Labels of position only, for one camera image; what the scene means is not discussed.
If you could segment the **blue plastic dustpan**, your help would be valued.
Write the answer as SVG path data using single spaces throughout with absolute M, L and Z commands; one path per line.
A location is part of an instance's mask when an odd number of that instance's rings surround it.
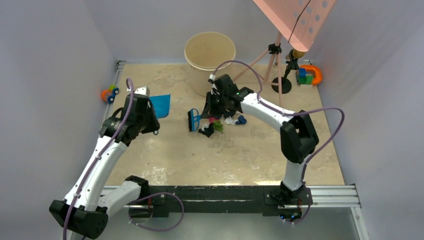
M 170 113 L 171 94 L 151 96 L 150 101 L 157 119 L 166 118 Z

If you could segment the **pink scrap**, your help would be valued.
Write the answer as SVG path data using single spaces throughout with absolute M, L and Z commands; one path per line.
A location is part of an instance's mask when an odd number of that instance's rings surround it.
M 215 118 L 215 117 L 210 117 L 210 118 L 208 118 L 208 120 L 209 120 L 210 123 L 214 123 L 214 122 L 218 121 L 219 119 Z

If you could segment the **blue hand brush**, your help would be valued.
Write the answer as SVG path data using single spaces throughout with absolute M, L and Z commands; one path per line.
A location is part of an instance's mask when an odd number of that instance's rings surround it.
M 196 108 L 192 108 L 187 112 L 188 116 L 188 129 L 190 132 L 195 132 L 200 127 L 201 115 Z

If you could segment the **black paper scrap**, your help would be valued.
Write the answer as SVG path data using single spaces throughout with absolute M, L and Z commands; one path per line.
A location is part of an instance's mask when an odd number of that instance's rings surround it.
M 215 132 L 213 123 L 209 123 L 209 128 L 205 128 L 204 130 L 202 130 L 200 127 L 198 132 L 209 138 Z

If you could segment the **dark blue paper scrap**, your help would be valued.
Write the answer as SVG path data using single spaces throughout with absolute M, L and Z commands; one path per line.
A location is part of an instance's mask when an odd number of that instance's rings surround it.
M 246 118 L 243 115 L 239 115 L 238 118 L 234 121 L 236 125 L 245 125 L 247 123 Z

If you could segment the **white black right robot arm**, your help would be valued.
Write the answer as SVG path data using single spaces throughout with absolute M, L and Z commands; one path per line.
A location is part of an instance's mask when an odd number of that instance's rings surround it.
M 300 198 L 304 185 L 305 161 L 315 151 L 319 137 L 308 113 L 296 113 L 262 99 L 250 88 L 238 88 L 228 74 L 216 77 L 211 74 L 211 89 L 206 94 L 203 119 L 218 118 L 236 112 L 255 117 L 275 129 L 287 160 L 280 196 L 288 204 Z

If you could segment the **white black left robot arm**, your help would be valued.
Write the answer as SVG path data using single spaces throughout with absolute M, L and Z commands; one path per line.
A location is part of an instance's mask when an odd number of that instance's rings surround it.
M 103 122 L 94 152 L 78 181 L 62 200 L 53 200 L 49 212 L 63 228 L 63 240 L 97 239 L 109 219 L 126 204 L 149 199 L 149 182 L 131 175 L 112 192 L 101 195 L 116 162 L 139 134 L 156 133 L 160 124 L 146 94 L 129 94 L 121 116 Z

